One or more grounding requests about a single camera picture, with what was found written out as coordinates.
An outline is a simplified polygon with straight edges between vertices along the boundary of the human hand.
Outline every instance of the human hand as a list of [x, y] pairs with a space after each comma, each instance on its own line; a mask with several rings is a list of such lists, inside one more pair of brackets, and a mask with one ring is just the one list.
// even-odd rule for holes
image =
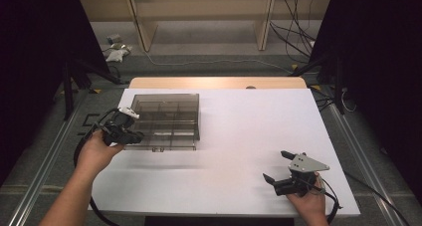
[[92, 179], [105, 169], [112, 158], [124, 148], [123, 144], [107, 146], [103, 141], [103, 135], [102, 130], [95, 131], [82, 147], [78, 158], [76, 170]]
[[[321, 188], [319, 174], [316, 173], [315, 186]], [[312, 189], [303, 197], [297, 194], [287, 194], [286, 197], [292, 202], [301, 217], [309, 226], [328, 225], [325, 218], [325, 195]]]

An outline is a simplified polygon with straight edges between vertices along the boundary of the clear plastic box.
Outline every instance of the clear plastic box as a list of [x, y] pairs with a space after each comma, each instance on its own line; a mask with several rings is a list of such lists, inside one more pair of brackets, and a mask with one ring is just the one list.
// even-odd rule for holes
[[145, 137], [127, 149], [196, 150], [199, 140], [199, 95], [136, 95], [131, 108], [139, 114], [130, 130], [141, 131]]

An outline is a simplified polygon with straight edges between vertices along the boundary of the wire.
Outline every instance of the wire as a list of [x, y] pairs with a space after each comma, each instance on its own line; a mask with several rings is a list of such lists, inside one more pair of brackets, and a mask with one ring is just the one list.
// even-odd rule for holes
[[[74, 152], [74, 167], [77, 167], [78, 165], [78, 158], [79, 155], [81, 153], [82, 148], [84, 147], [85, 143], [87, 142], [87, 140], [91, 137], [91, 135], [93, 134], [93, 132], [99, 128], [99, 126], [101, 126], [101, 122], [110, 114], [110, 113], [114, 113], [114, 112], [118, 112], [118, 109], [111, 109], [109, 111], [107, 111], [102, 117], [100, 117], [99, 120], [97, 120], [90, 128], [90, 130], [84, 135], [84, 137], [81, 138], [80, 142], [78, 143], [75, 152]], [[94, 213], [107, 225], [110, 226], [118, 226], [118, 224], [110, 221], [109, 219], [107, 219], [101, 212], [100, 210], [97, 208], [96, 203], [94, 202], [94, 199], [91, 197], [90, 199], [90, 205], [93, 208]]]
[[314, 3], [314, 0], [311, 0], [310, 11], [308, 12], [308, 26], [305, 28], [305, 30], [308, 30], [311, 27], [311, 11], [312, 11], [312, 8], [313, 8], [313, 3]]
[[114, 68], [115, 69], [115, 73], [117, 75], [118, 78], [121, 78], [121, 74], [120, 71], [118, 70], [118, 68], [116, 66], [110, 65], [108, 66], [109, 68]]
[[326, 98], [326, 99], [329, 99], [329, 98], [330, 98], [330, 96], [323, 94], [320, 90], [316, 89], [315, 87], [313, 87], [313, 86], [311, 86], [311, 85], [309, 85], [309, 86], [308, 86], [308, 88], [309, 88], [312, 92], [314, 92], [314, 93], [316, 93], [316, 94], [319, 94], [319, 95], [323, 96], [323, 97], [324, 97], [324, 98]]
[[[307, 32], [305, 32], [302, 28], [301, 28], [301, 25], [299, 24], [299, 21], [298, 21], [298, 0], [295, 0], [295, 11], [293, 12], [292, 11], [292, 8], [290, 7], [290, 5], [289, 5], [289, 3], [288, 3], [288, 1], [287, 0], [285, 0], [285, 3], [286, 3], [286, 6], [288, 7], [288, 9], [289, 9], [289, 12], [291, 13], [291, 16], [292, 16], [292, 23], [291, 23], [291, 27], [290, 28], [292, 28], [292, 25], [293, 25], [293, 23], [295, 22], [296, 23], [296, 25], [298, 26], [298, 29], [299, 29], [299, 32], [301, 32], [303, 35], [305, 35], [305, 36], [309, 36], [310, 37], [310, 35], [309, 34], [307, 34]], [[308, 50], [308, 48], [307, 48], [307, 45], [305, 44], [305, 41], [304, 41], [304, 39], [301, 37], [301, 39], [302, 39], [302, 42], [303, 42], [303, 44], [304, 44], [304, 46], [305, 46], [305, 48]], [[308, 41], [308, 39], [307, 39], [307, 43], [308, 43], [308, 45], [310, 46], [310, 47], [312, 47], [312, 45], [311, 45], [311, 43]]]
[[273, 21], [271, 21], [271, 22], [270, 22], [270, 24], [272, 24], [274, 27], [276, 27], [276, 28], [278, 28], [278, 29], [282, 29], [282, 30], [290, 31], [290, 32], [295, 33], [295, 34], [298, 34], [298, 35], [303, 35], [305, 38], [310, 39], [310, 40], [312, 40], [312, 41], [315, 41], [315, 40], [316, 40], [314, 37], [311, 37], [311, 36], [306, 36], [306, 35], [304, 35], [303, 33], [300, 33], [300, 32], [298, 32], [298, 31], [295, 31], [295, 30], [289, 30], [288, 28], [281, 27], [281, 26], [279, 26], [279, 25], [275, 24]]
[[[289, 33], [288, 33], [288, 37], [284, 38], [279, 32], [277, 32], [277, 30], [274, 28], [273, 25], [274, 25], [273, 23], [270, 23], [270, 27], [273, 29], [274, 33], [276, 33], [277, 37], [279, 37], [281, 40], [283, 40], [286, 43], [286, 46], [289, 45], [290, 47], [296, 49], [298, 52], [300, 52], [301, 54], [305, 55], [306, 57], [308, 57], [308, 58], [310, 57], [309, 54], [305, 53], [304, 51], [300, 50], [298, 47], [296, 47], [295, 45], [293, 45], [291, 42], [289, 42], [289, 40], [288, 40]], [[292, 58], [290, 56], [290, 54], [289, 54], [289, 51], [288, 51], [287, 47], [286, 47], [286, 53], [288, 53], [288, 56], [290, 58]], [[299, 60], [294, 60], [294, 61], [297, 61], [297, 62], [300, 62], [300, 63], [303, 63], [303, 64], [307, 64], [306, 62], [301, 62]]]
[[349, 177], [349, 178], [351, 178], [351, 179], [353, 179], [353, 180], [355, 180], [356, 182], [358, 182], [358, 183], [360, 183], [360, 184], [362, 184], [363, 186], [365, 186], [366, 188], [368, 188], [369, 190], [371, 190], [374, 194], [376, 194], [376, 196], [378, 196], [382, 201], [384, 201], [388, 206], [390, 206], [393, 210], [394, 210], [394, 212], [396, 212], [396, 214], [397, 214], [397, 216], [403, 221], [403, 223], [404, 224], [406, 224], [406, 225], [409, 225], [410, 226], [410, 224], [409, 224], [409, 222], [407, 222], [407, 220], [404, 218], [404, 216], [403, 216], [403, 214], [401, 214], [401, 212], [396, 208], [396, 207], [394, 207], [394, 205], [392, 205], [384, 196], [382, 196], [380, 193], [378, 193], [374, 188], [372, 188], [371, 186], [369, 186], [369, 185], [367, 185], [366, 183], [364, 183], [363, 181], [361, 181], [360, 179], [358, 179], [358, 178], [356, 178], [355, 176], [353, 176], [353, 175], [351, 175], [349, 172], [347, 172], [347, 171], [343, 171], [344, 172], [344, 174], [347, 176], [347, 177]]
[[265, 63], [259, 60], [216, 60], [216, 61], [194, 61], [194, 62], [185, 62], [185, 63], [180, 63], [180, 64], [160, 64], [160, 63], [155, 63], [152, 58], [146, 53], [143, 52], [145, 54], [146, 57], [148, 57], [149, 61], [151, 62], [151, 64], [156, 65], [156, 66], [186, 66], [186, 65], [192, 65], [192, 64], [217, 64], [217, 63], [247, 63], [247, 62], [251, 62], [251, 63], [259, 63], [259, 64], [263, 64], [263, 65], [267, 65], [267, 66], [271, 66], [271, 67], [275, 67], [278, 69], [281, 69], [283, 71], [285, 71], [288, 74], [292, 74], [293, 72], [277, 66], [277, 65], [273, 65], [273, 64], [269, 64], [269, 63]]
[[344, 91], [344, 92], [341, 94], [341, 102], [342, 102], [342, 104], [343, 104], [344, 108], [345, 108], [348, 112], [353, 113], [353, 112], [356, 110], [357, 105], [354, 105], [354, 108], [353, 108], [353, 109], [350, 109], [348, 106], [346, 106], [346, 105], [345, 105], [345, 102], [344, 102], [344, 95], [345, 95], [345, 93], [346, 93], [346, 91]]
[[[324, 107], [326, 108], [326, 105], [330, 105], [332, 104], [332, 101], [334, 100], [334, 98], [330, 98], [330, 99], [321, 99], [321, 100], [316, 100], [316, 105], [320, 108], [320, 107]], [[325, 103], [323, 103], [322, 105], [319, 105], [317, 102], [322, 102], [325, 101]]]
[[333, 101], [328, 101], [327, 104], [325, 104], [322, 109], [319, 109], [319, 112], [321, 113], [324, 109], [326, 109], [326, 107], [330, 106], [331, 104], [333, 104]]
[[335, 214], [337, 213], [337, 210], [342, 208], [341, 206], [339, 206], [337, 195], [335, 195], [331, 186], [329, 186], [329, 184], [324, 179], [322, 180], [323, 182], [325, 182], [326, 185], [328, 185], [329, 189], [331, 190], [332, 194], [334, 194], [334, 196], [332, 196], [330, 193], [326, 192], [326, 190], [324, 190], [323, 188], [316, 187], [316, 186], [306, 182], [305, 180], [303, 180], [301, 178], [295, 177], [295, 179], [301, 181], [302, 183], [306, 184], [310, 188], [317, 190], [318, 192], [323, 192], [324, 195], [328, 196], [330, 199], [332, 199], [332, 201], [334, 201], [334, 205], [332, 206], [331, 213], [329, 213], [328, 217], [326, 217], [326, 222], [328, 222], [328, 224], [330, 224], [331, 221], [334, 219]]

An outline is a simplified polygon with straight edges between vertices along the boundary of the white table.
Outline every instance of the white table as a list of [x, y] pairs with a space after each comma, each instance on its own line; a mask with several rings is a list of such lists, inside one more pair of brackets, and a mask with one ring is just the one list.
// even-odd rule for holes
[[[263, 178], [286, 179], [290, 161], [280, 151], [306, 152], [330, 166], [321, 176], [338, 196], [337, 217], [359, 214], [349, 185], [307, 89], [128, 89], [136, 94], [200, 95], [196, 151], [123, 151], [96, 179], [100, 210], [176, 216], [294, 217], [297, 212]], [[326, 213], [332, 201], [326, 200]]]

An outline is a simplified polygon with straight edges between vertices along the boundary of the aluminum rail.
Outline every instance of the aluminum rail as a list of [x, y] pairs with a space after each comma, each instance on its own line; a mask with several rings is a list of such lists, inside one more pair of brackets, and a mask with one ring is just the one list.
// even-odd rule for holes
[[[328, 90], [326, 87], [324, 88], [324, 91], [326, 93], [330, 92], [330, 90]], [[366, 180], [366, 183], [370, 187], [375, 189], [379, 194], [381, 194], [385, 199], [387, 199], [389, 203], [394, 205], [391, 197], [387, 193], [387, 190], [385, 189], [384, 185], [381, 183], [381, 180], [377, 176], [375, 169], [373, 168], [368, 156], [366, 155], [357, 137], [354, 135], [353, 130], [348, 124], [345, 115], [340, 114], [340, 112], [338, 111], [335, 105], [330, 105], [329, 108], [335, 118], [335, 121], [337, 122], [339, 128], [341, 129], [341, 132], [344, 138], [346, 139], [347, 144], [349, 145], [349, 148], [351, 150], [351, 153], [353, 154], [354, 159], [356, 159], [357, 165], [360, 171], [362, 172], [363, 177]], [[377, 195], [375, 194], [373, 195], [388, 225], [390, 226], [406, 225], [391, 207], [389, 207]]]
[[37, 174], [35, 175], [33, 181], [28, 187], [28, 190], [16, 207], [15, 212], [9, 221], [9, 226], [24, 225], [29, 214], [31, 213], [32, 207], [37, 201], [38, 195], [40, 194], [40, 191], [46, 182], [59, 153], [61, 152], [64, 141], [69, 134], [69, 129], [75, 122], [79, 108], [88, 95], [88, 90], [81, 91], [80, 93], [82, 95], [77, 100], [77, 106], [75, 107], [74, 112], [71, 114], [69, 119], [62, 124], [62, 127], [60, 128], [59, 133], [53, 141], [52, 146], [44, 158], [44, 161], [41, 164]]

